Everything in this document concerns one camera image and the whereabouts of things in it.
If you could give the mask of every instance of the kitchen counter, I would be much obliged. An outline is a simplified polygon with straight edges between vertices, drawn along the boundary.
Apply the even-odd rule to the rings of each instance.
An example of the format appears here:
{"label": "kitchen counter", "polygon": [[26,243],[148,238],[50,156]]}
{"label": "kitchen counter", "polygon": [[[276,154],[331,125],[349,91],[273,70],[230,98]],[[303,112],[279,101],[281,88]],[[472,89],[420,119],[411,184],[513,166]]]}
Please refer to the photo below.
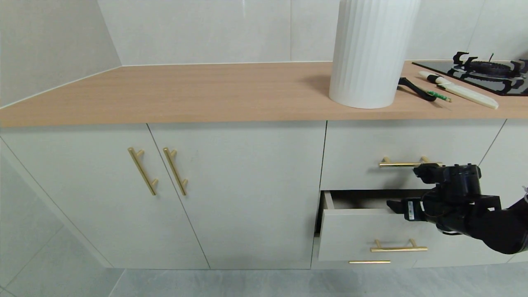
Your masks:
{"label": "kitchen counter", "polygon": [[[401,87],[382,109],[356,109],[328,97],[331,62],[130,66],[109,70],[0,109],[2,127],[281,120],[528,118],[528,98],[502,97],[497,110],[449,94],[420,99]],[[405,63],[402,76],[424,68]]]}

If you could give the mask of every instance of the ribbed white vase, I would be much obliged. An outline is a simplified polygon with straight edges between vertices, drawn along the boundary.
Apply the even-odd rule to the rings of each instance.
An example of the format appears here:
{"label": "ribbed white vase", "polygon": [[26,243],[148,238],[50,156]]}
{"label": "ribbed white vase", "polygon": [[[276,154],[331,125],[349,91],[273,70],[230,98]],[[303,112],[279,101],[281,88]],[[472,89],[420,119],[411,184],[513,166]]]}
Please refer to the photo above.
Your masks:
{"label": "ribbed white vase", "polygon": [[421,0],[341,0],[330,99],[356,108],[394,101]]}

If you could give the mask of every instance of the kitchen knife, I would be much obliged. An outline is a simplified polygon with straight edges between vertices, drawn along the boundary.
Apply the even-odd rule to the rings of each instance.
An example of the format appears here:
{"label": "kitchen knife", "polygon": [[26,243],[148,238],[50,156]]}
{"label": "kitchen knife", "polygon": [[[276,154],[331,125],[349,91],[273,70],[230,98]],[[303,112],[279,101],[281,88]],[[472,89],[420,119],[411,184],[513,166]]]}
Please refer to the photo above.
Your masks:
{"label": "kitchen knife", "polygon": [[463,98],[468,99],[469,101],[473,101],[477,104],[480,104],[480,105],[483,105],[489,108],[493,108],[493,109],[498,108],[498,103],[493,98],[490,98],[486,95],[482,95],[470,89],[464,88],[463,86],[456,85],[440,75],[427,72],[427,71],[420,71],[418,72],[418,74],[422,76],[423,78],[426,78],[428,81],[432,83],[436,83],[436,86],[442,90],[446,90],[452,94],[459,95]]}

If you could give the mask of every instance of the robotic arm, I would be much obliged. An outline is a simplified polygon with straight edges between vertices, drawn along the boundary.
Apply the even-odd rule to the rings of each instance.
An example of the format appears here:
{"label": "robotic arm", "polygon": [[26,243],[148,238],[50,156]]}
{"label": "robotic arm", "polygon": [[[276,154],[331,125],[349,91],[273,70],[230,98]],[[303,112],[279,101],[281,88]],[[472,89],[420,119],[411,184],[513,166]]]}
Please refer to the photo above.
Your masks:
{"label": "robotic arm", "polygon": [[408,221],[431,222],[446,235],[480,239],[503,254],[528,250],[528,201],[502,209],[499,196],[482,195],[477,165],[422,164],[413,171],[436,186],[421,198],[387,201],[392,211]]}

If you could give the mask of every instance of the gold bar handle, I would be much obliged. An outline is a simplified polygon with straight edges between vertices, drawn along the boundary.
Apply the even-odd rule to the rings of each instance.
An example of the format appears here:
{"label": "gold bar handle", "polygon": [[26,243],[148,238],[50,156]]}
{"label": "gold bar handle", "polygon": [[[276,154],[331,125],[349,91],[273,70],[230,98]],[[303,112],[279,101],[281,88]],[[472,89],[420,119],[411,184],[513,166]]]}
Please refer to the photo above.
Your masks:
{"label": "gold bar handle", "polygon": [[380,261],[349,261],[349,264],[391,264],[390,260],[380,260]]}
{"label": "gold bar handle", "polygon": [[420,162],[419,163],[393,163],[393,162],[391,162],[389,157],[385,156],[385,157],[383,157],[381,162],[378,164],[378,166],[381,167],[381,168],[385,168],[385,167],[418,167],[418,166],[420,166],[421,164],[424,164],[424,163],[436,163],[439,166],[442,166],[442,163],[431,162],[429,160],[429,158],[427,158],[426,156],[422,156],[420,158]]}
{"label": "gold bar handle", "polygon": [[187,191],[185,190],[185,186],[187,185],[187,179],[180,178],[180,175],[178,174],[178,170],[176,169],[176,166],[174,165],[174,162],[172,161],[172,158],[176,156],[176,150],[170,151],[168,147],[163,148],[163,152],[165,153],[165,157],[167,158],[168,165],[171,167],[172,173],[176,177],[176,183],[178,184],[178,187],[180,188],[180,191],[182,192],[183,196],[187,195]]}
{"label": "gold bar handle", "polygon": [[141,165],[138,159],[145,153],[145,151],[139,150],[139,152],[136,153],[133,147],[129,147],[128,152],[130,153],[132,160],[134,160],[134,163],[137,166],[137,170],[139,170],[139,173],[145,180],[145,183],[147,184],[147,187],[150,190],[152,196],[156,196],[156,190],[154,189],[154,187],[158,184],[158,179],[154,179],[152,182],[150,182],[150,179],[148,178],[145,169],[143,169],[143,166]]}
{"label": "gold bar handle", "polygon": [[429,249],[427,246],[417,246],[414,239],[409,240],[411,242],[411,247],[409,246],[398,246],[398,247],[382,247],[379,240],[375,240],[376,247],[371,247],[371,253],[383,253],[383,252],[426,252]]}

